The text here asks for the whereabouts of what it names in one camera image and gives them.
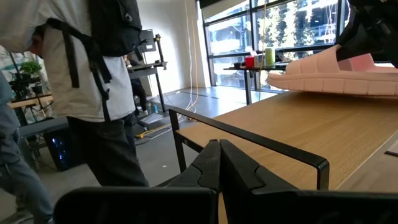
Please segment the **black metal railing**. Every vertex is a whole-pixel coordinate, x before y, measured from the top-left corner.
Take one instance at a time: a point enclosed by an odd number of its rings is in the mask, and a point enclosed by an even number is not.
[[[233,134],[237,137],[240,137],[247,141],[253,142],[262,147],[266,147],[272,151],[278,152],[287,157],[290,157],[292,159],[303,162],[307,165],[310,165],[310,166],[316,168],[316,170],[317,170],[317,189],[318,190],[328,190],[328,188],[329,188],[330,166],[329,166],[329,162],[321,156],[318,156],[316,154],[313,154],[311,152],[307,152],[307,151],[304,151],[301,149],[297,149],[296,147],[289,146],[282,142],[278,142],[273,139],[269,139],[267,137],[260,136],[258,134],[254,134],[249,131],[245,131],[243,129],[231,126],[229,124],[225,124],[225,123],[216,121],[214,119],[207,118],[205,116],[195,114],[195,113],[192,113],[190,111],[183,110],[180,108],[171,107],[171,109],[169,109],[169,114],[170,114],[170,120],[171,120],[171,124],[172,124],[172,131],[173,131],[173,136],[174,136],[174,141],[175,141],[175,147],[177,150],[178,163],[180,165],[181,172],[183,172],[187,168],[182,144],[184,143],[187,146],[191,147],[192,149],[194,149],[198,152],[200,152],[203,149],[203,147],[199,146],[197,143],[192,142],[191,140],[189,140],[188,138],[186,138],[185,136],[183,136],[182,134],[177,132],[180,129],[177,114],[181,114],[188,118],[192,118],[198,122],[207,124],[214,128],[217,128],[217,129],[220,129],[227,133]]]

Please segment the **computer tower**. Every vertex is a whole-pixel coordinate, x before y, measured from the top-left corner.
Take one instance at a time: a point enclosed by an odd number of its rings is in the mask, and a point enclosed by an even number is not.
[[[45,133],[44,140],[57,170],[65,171],[85,163],[69,128]]]

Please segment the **black backpack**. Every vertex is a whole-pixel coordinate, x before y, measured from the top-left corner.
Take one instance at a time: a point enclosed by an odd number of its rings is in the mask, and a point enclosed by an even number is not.
[[[112,76],[103,56],[121,57],[136,51],[141,43],[139,34],[142,30],[136,0],[86,0],[91,19],[91,36],[82,34],[67,23],[49,19],[47,24],[62,31],[65,41],[70,78],[73,88],[79,88],[75,49],[71,36],[79,39],[85,46],[90,70],[101,94],[105,121],[111,121],[106,102],[109,89],[104,90],[98,71],[103,81],[110,83]]]

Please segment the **potted plant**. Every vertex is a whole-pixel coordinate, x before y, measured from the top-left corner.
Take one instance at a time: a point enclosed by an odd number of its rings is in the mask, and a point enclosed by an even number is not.
[[[31,83],[35,84],[35,86],[32,87],[32,90],[36,95],[43,93],[43,88],[38,75],[42,68],[41,64],[34,61],[24,62],[21,65],[22,74],[28,76],[27,79],[29,79]]]

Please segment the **pink slipper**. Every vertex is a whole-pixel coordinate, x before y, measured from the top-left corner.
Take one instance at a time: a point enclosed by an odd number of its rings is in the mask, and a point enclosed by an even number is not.
[[[337,62],[335,45],[318,54],[291,62],[284,75],[268,75],[268,83],[285,90],[398,95],[398,69],[375,66],[370,54]]]

